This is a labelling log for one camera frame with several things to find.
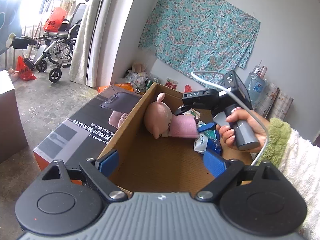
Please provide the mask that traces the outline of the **person right hand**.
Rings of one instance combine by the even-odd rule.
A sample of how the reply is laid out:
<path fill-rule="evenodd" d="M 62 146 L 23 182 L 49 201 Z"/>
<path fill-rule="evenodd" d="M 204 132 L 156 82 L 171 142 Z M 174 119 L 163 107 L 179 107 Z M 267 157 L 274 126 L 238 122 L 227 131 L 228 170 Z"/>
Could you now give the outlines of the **person right hand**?
<path fill-rule="evenodd" d="M 227 124 L 218 118 L 216 126 L 221 139 L 230 148 L 258 153 L 267 138 L 269 122 L 254 111 L 245 111 L 235 104 L 223 110 Z"/>

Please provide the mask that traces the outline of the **white fluffy sleeve forearm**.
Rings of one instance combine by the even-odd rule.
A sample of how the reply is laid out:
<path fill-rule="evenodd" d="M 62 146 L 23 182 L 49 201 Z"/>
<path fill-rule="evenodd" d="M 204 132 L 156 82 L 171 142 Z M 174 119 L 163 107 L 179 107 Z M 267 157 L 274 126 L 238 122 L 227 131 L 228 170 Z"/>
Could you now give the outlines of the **white fluffy sleeve forearm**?
<path fill-rule="evenodd" d="M 302 230 L 307 239 L 319 239 L 319 147 L 277 118 L 268 124 L 269 140 L 259 162 L 269 160 L 304 198 L 308 213 Z"/>

